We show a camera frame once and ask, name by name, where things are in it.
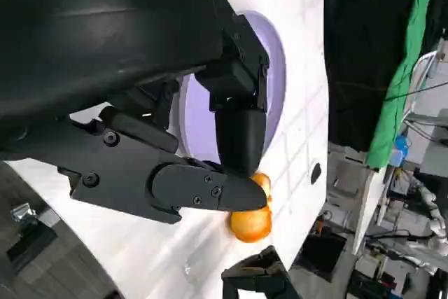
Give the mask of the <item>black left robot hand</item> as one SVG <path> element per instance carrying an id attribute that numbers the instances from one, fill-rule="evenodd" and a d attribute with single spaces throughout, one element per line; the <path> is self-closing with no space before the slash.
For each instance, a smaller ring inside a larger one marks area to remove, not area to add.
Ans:
<path id="1" fill-rule="evenodd" d="M 228 0 L 1 0 L 1 159 L 32 158 L 75 200 L 168 224 L 253 211 L 267 51 Z M 179 79 L 209 92 L 219 162 L 169 133 Z"/>

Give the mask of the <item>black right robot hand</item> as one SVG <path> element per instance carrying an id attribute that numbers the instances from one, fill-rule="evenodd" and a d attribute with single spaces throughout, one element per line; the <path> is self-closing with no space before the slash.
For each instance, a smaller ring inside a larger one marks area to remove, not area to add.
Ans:
<path id="1" fill-rule="evenodd" d="M 300 299 L 277 250 L 269 245 L 221 274 L 223 298 L 239 298 L 239 290 L 263 293 L 269 299 Z"/>

